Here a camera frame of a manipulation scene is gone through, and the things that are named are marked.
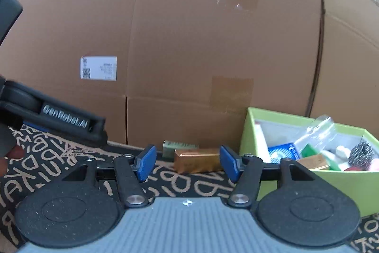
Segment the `person's left hand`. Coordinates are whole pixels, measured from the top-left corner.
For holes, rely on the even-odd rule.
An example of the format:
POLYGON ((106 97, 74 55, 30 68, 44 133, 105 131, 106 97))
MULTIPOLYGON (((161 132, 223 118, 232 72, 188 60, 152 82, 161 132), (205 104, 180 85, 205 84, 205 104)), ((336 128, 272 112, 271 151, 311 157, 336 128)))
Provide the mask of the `person's left hand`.
POLYGON ((3 177, 8 170, 8 161, 10 159, 19 160, 24 157, 24 150, 16 145, 4 157, 0 158, 0 177, 3 177))

